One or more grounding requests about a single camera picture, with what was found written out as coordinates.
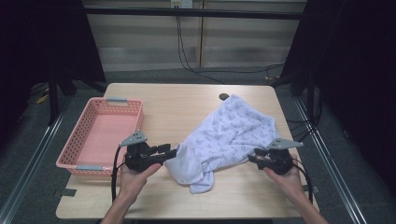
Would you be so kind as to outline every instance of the towel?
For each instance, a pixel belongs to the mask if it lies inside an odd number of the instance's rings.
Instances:
[[[254,154],[254,148],[268,148],[278,138],[275,120],[232,95],[207,116],[177,146],[177,156],[164,163],[190,193],[204,193],[213,187],[213,171],[240,164]]]

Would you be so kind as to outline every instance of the hand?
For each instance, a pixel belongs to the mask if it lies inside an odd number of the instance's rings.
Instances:
[[[120,192],[119,195],[128,199],[132,204],[136,201],[137,195],[140,193],[142,188],[146,185],[147,179],[154,175],[161,165],[159,163],[152,164],[147,170],[142,173],[130,170],[128,166],[123,164],[120,172]]]
[[[297,156],[291,154],[291,157],[293,158],[293,163],[297,164]],[[296,200],[299,200],[298,198],[304,194],[300,172],[297,167],[293,166],[285,175],[277,175],[273,170],[267,167],[264,168],[264,172],[280,186],[280,189],[292,203],[296,203]]]

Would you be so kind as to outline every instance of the forearm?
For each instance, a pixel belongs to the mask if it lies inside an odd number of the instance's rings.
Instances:
[[[117,196],[113,204],[111,204],[111,207],[108,209],[101,224],[122,223],[131,205],[131,200],[128,200],[127,198],[120,195]]]
[[[300,212],[304,221],[307,224],[327,224],[326,219],[319,213],[319,211],[314,207],[314,205],[309,202],[308,198],[303,194],[295,196],[292,203],[296,206],[297,210]]]

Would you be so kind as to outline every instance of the person's left hand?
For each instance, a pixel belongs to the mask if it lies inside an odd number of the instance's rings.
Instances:
[[[152,164],[147,170],[142,173],[130,170],[128,166],[123,164],[120,173],[120,192],[119,195],[128,199],[132,204],[136,201],[137,195],[142,188],[146,185],[149,176],[154,175],[161,165],[159,163]]]

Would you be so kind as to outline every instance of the gray gripper bracket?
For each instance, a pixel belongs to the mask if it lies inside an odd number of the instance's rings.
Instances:
[[[304,143],[294,142],[283,138],[276,138],[268,145],[270,149],[287,149],[291,147],[303,147]]]
[[[137,130],[131,136],[120,142],[120,147],[146,142],[147,140],[147,137],[142,132],[140,132],[140,130]]]

